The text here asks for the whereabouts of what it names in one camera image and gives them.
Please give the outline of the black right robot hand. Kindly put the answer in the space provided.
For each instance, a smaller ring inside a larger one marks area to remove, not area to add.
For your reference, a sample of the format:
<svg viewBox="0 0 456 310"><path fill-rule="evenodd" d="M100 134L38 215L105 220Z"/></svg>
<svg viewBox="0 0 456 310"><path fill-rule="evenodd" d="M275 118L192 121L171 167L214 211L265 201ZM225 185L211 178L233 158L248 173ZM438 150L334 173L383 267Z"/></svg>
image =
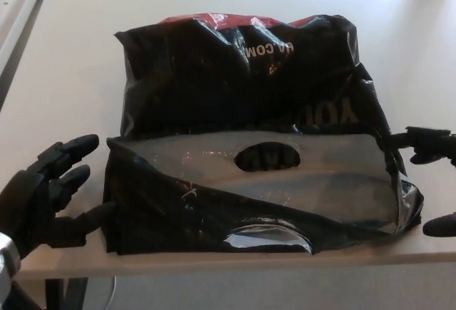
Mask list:
<svg viewBox="0 0 456 310"><path fill-rule="evenodd" d="M455 134L446 129L408 126L403 133L392 134L388 144L395 149L413 148L410 162L426 165L448 159L455 167ZM429 237L455 237L455 212L436 217L423 225L423 234Z"/></svg>

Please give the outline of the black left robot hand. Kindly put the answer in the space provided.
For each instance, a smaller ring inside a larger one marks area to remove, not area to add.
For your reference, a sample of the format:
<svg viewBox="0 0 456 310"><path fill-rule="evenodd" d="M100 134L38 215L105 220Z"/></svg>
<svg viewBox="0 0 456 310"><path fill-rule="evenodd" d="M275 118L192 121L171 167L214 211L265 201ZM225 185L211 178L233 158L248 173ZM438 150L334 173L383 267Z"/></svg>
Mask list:
<svg viewBox="0 0 456 310"><path fill-rule="evenodd" d="M114 213L113 202L97 205L77 217L60 217L74 194L90 177L81 160L99 146L96 134L56 142L36 161L19 170L1 191L1 233L24 259L37 247L82 247L86 237Z"/></svg>

